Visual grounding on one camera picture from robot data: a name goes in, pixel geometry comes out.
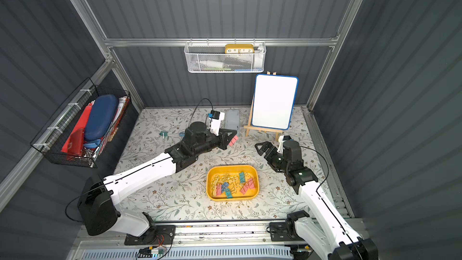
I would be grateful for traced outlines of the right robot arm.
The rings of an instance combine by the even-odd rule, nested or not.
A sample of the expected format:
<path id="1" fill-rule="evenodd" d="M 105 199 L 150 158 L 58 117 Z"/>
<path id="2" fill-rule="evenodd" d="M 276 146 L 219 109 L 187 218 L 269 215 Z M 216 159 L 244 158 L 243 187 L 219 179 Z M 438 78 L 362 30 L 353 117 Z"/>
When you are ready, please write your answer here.
<path id="1" fill-rule="evenodd" d="M 314 172 L 304 165 L 299 142 L 282 136 L 278 148 L 270 142 L 257 143 L 255 148 L 275 172 L 284 174 L 318 222 L 314 224 L 305 211 L 288 214 L 285 225 L 290 238 L 303 239 L 322 260 L 379 259 L 375 243 L 350 226 L 329 201 Z"/>

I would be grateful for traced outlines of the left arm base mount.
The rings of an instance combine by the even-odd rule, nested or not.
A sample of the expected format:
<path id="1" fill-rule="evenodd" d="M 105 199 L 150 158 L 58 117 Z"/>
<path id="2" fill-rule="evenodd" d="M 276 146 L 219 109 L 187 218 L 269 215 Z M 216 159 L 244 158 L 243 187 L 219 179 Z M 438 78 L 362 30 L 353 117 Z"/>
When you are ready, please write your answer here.
<path id="1" fill-rule="evenodd" d="M 125 246 L 160 246 L 171 245 L 176 232 L 175 225 L 160 225 L 150 227 L 142 236 L 135 237 L 127 234 Z"/>

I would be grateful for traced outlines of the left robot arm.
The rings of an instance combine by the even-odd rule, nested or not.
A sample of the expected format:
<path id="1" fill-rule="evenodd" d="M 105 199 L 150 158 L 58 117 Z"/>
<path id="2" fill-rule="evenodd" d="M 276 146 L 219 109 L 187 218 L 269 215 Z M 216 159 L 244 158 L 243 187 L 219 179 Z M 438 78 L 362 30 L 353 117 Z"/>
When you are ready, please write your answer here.
<path id="1" fill-rule="evenodd" d="M 89 178 L 77 203 L 87 233 L 97 236 L 112 231 L 137 238 L 154 233 L 155 222 L 148 213 L 123 209 L 120 203 L 151 183 L 183 171 L 200 155 L 235 143 L 237 130 L 221 127 L 224 112 L 211 110 L 208 117 L 209 124 L 191 123 L 179 143 L 155 158 L 119 174 Z"/>

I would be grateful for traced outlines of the yellow binder clip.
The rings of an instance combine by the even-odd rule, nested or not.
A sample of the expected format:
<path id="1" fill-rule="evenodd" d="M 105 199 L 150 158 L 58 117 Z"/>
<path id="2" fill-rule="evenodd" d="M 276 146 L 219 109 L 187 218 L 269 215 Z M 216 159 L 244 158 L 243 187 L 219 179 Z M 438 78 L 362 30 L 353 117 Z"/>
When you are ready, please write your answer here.
<path id="1" fill-rule="evenodd" d="M 214 175 L 212 177 L 212 179 L 211 179 L 211 187 L 213 189 L 215 189 L 216 186 L 218 185 L 219 181 L 220 181 L 220 175 L 218 175 L 218 174 Z"/>

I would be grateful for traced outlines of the blue binder clip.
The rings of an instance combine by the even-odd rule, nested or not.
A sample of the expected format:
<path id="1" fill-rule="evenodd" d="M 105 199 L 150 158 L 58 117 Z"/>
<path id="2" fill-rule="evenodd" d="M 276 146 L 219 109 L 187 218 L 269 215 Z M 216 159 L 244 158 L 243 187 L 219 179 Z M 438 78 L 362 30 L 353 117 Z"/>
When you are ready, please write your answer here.
<path id="1" fill-rule="evenodd" d="M 222 185 L 221 185 L 221 192 L 225 192 L 229 187 L 229 183 L 228 182 L 224 182 Z"/>

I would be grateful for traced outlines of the pink binder clip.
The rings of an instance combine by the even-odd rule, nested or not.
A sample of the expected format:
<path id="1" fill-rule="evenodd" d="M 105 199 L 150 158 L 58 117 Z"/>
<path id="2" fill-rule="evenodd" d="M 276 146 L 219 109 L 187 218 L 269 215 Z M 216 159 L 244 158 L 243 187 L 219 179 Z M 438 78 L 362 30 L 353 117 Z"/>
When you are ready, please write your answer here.
<path id="1" fill-rule="evenodd" d="M 250 179 L 247 181 L 246 186 L 247 186 L 248 189 L 255 189 L 254 179 L 253 179 L 253 178 L 250 178 Z"/>
<path id="2" fill-rule="evenodd" d="M 234 136 L 233 139 L 231 139 L 229 146 L 233 146 L 238 140 L 238 136 Z"/>
<path id="3" fill-rule="evenodd" d="M 247 184 L 244 184 L 242 188 L 240 189 L 240 193 L 242 195 L 245 195 L 248 190 L 249 190 L 249 186 Z"/>

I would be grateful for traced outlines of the pink binder clip top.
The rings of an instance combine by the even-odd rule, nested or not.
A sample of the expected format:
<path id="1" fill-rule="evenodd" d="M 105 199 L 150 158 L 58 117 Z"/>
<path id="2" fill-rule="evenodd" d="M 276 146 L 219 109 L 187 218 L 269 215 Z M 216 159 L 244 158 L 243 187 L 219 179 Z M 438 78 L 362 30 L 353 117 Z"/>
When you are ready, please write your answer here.
<path id="1" fill-rule="evenodd" d="M 238 136 L 234 136 L 233 139 L 231 139 L 229 146 L 233 146 L 238 140 Z"/>

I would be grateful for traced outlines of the yellow storage box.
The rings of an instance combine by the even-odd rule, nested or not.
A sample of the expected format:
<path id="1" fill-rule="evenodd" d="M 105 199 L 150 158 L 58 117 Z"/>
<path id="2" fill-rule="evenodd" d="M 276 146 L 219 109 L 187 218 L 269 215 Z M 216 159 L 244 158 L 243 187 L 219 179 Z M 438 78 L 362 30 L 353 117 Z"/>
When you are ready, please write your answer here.
<path id="1" fill-rule="evenodd" d="M 214 175 L 220 175 L 220 181 L 215 189 L 211 187 L 211 179 Z M 245 195 L 240 193 L 240 189 L 247 181 L 253 178 L 255 189 L 249 189 Z M 224 182 L 229 183 L 228 189 L 232 192 L 232 198 L 228 199 L 225 193 L 221 192 L 221 185 Z M 259 194 L 259 179 L 257 170 L 250 165 L 230 165 L 213 167 L 206 179 L 207 196 L 216 202 L 223 201 L 244 201 L 254 199 Z"/>

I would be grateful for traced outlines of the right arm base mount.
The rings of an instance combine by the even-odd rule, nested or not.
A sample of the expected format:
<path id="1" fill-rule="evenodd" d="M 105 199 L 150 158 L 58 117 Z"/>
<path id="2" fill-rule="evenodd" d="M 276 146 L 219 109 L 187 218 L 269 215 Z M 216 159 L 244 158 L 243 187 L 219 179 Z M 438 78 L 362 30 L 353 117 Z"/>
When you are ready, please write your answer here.
<path id="1" fill-rule="evenodd" d="M 287 222 L 270 222 L 266 231 L 273 242 L 305 241 L 309 242 L 314 234 L 303 227 L 296 231 L 295 225 Z"/>

